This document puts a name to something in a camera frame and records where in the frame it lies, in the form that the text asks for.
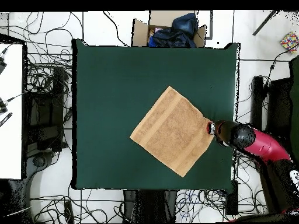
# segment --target green table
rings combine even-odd
[[[72,184],[77,189],[232,190],[232,149],[215,140],[182,178],[129,136],[169,85],[205,117],[232,120],[237,44],[188,49],[72,43],[77,70]]]
[[[291,145],[293,159],[296,164],[299,164],[299,56],[296,56],[289,63],[290,75],[293,80],[293,87],[290,91],[292,100],[292,116],[291,116]]]

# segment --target white floor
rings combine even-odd
[[[209,36],[209,25],[210,25],[210,11],[199,11],[200,25],[206,24],[208,26]],[[252,33],[262,23],[265,17],[270,13],[270,10],[215,10],[213,12],[213,39],[206,40],[206,47],[224,48],[228,43],[235,42],[241,43],[241,61],[240,61],[240,88],[239,88],[239,100],[246,99],[250,95],[249,84],[254,76],[264,75],[268,76],[270,65],[272,61],[279,53],[285,51],[280,45],[280,40],[290,31],[295,32],[298,35],[299,25],[298,20],[292,18],[289,13],[279,13],[272,20],[263,27],[263,29],[256,35]],[[9,35],[22,39],[17,33],[22,33],[22,29],[27,26],[26,19],[30,13],[11,13],[9,14]],[[122,43],[118,41],[116,36],[116,29],[113,23],[102,13],[102,12],[73,12],[73,14],[80,20],[83,21],[84,28],[84,40],[93,46],[122,46]],[[148,22],[148,11],[137,11],[137,12],[109,12],[112,19],[118,26],[120,39],[130,45],[131,44],[131,31],[132,21],[134,18]],[[30,25],[30,31],[35,33],[46,32],[55,27],[63,26],[68,18],[69,22],[63,29],[67,29],[73,38],[82,39],[82,29],[80,22],[74,16],[70,15],[69,12],[45,12],[43,16],[43,24],[39,30],[41,23],[42,14],[39,13],[38,19]],[[29,23],[34,21],[37,17],[37,13],[32,13]],[[7,25],[7,19],[4,14],[0,14],[0,33],[7,34],[7,29],[3,26]],[[55,44],[59,46],[48,46],[49,53],[60,53],[62,49],[66,49],[71,53],[71,35],[67,31],[57,30],[45,35],[45,33],[34,35],[30,38],[34,42],[44,43],[45,36],[47,43]],[[35,48],[32,43],[28,43],[29,53],[44,53],[46,46],[40,44],[41,48]],[[289,77],[288,62],[294,58],[297,54],[283,54],[279,57],[279,62],[276,63],[275,69],[271,74],[271,80]],[[239,104],[238,115],[241,116],[250,110],[251,101],[242,102]],[[68,107],[71,106],[71,101],[68,101]],[[241,117],[240,122],[249,122],[249,114]],[[70,120],[66,128],[72,127],[72,120]],[[71,147],[72,135],[71,130],[65,131],[65,136],[68,144]],[[32,182],[31,198],[38,197],[52,197],[53,195],[68,195],[69,182],[72,177],[72,156],[69,149],[64,149],[60,153],[58,162],[39,172],[35,175]],[[239,169],[238,176],[245,182],[247,182],[253,193],[256,193],[261,189],[259,175],[251,167],[246,169]],[[243,198],[251,197],[249,187],[239,180],[239,200]],[[82,191],[83,206],[86,206],[86,200],[89,197],[90,190]],[[81,192],[70,189],[70,197],[73,200],[78,200],[80,203]],[[114,206],[119,206],[120,201],[123,200],[123,192],[119,190],[92,190],[88,201],[89,210],[102,209],[107,213],[108,219],[114,215]],[[259,193],[257,199],[261,203],[265,203],[263,194]],[[240,202],[239,210],[247,211],[252,209],[252,200],[247,199],[249,205],[241,205],[246,202],[243,200]],[[48,201],[33,200],[32,201],[32,213],[35,215],[40,212],[41,208],[45,206]],[[196,205],[194,211],[198,212],[201,209],[201,213],[194,219],[194,222],[222,222],[222,216],[220,213],[209,207],[201,207]],[[80,208],[73,205],[74,215],[80,214]],[[101,222],[105,220],[104,214],[100,212],[94,213],[95,218]],[[42,215],[40,219],[49,219],[46,214]],[[111,222],[121,222],[122,219],[118,216],[115,217]],[[177,222],[185,222],[186,217],[182,217],[178,214]],[[88,217],[82,221],[82,223],[94,223],[95,221]]]

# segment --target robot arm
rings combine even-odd
[[[233,121],[210,122],[216,140],[255,159],[270,214],[299,212],[299,171],[287,151],[270,135]]]

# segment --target black cable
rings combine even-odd
[[[115,28],[116,28],[116,36],[117,36],[117,39],[123,43],[124,46],[128,46],[127,44],[125,44],[123,41],[120,40],[119,38],[119,30],[117,29],[117,26],[115,24],[115,22],[105,13],[105,11],[103,11],[104,15],[115,25]]]
[[[268,81],[269,81],[269,78],[270,78],[270,75],[271,75],[271,71],[274,70],[274,66],[275,66],[275,63],[276,63],[277,58],[278,58],[280,55],[282,55],[282,54],[284,54],[284,53],[287,53],[287,52],[291,51],[292,49],[296,48],[297,46],[299,46],[299,43],[296,44],[296,45],[294,45],[294,46],[291,47],[290,49],[288,49],[288,50],[286,50],[286,51],[284,51],[284,52],[278,54],[278,55],[275,57],[275,59],[274,59],[272,65],[271,65],[271,67],[270,67],[270,72],[269,72],[268,80],[266,81],[266,86],[268,86]]]
[[[1,55],[4,55],[7,52],[7,49],[12,46],[13,44],[8,45],[1,53],[0,53],[0,57]]]

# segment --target tan towel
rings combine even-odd
[[[130,138],[184,177],[213,139],[206,130],[209,121],[169,86]]]

